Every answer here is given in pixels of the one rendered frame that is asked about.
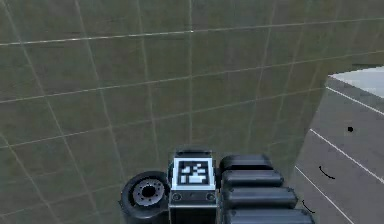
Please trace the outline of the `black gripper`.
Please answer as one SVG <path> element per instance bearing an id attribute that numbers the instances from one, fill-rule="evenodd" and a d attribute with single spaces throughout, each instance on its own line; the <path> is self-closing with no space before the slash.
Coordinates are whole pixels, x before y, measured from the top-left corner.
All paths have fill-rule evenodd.
<path id="1" fill-rule="evenodd" d="M 165 172 L 146 171 L 132 177 L 120 193 L 123 224 L 169 224 L 169 193 Z"/>

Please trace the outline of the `grey chest of drawers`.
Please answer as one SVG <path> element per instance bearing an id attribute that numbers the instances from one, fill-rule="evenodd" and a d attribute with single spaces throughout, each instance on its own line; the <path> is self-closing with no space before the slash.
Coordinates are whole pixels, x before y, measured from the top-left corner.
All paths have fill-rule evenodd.
<path id="1" fill-rule="evenodd" d="M 290 185 L 315 224 L 384 224 L 384 66 L 328 78 Z"/>

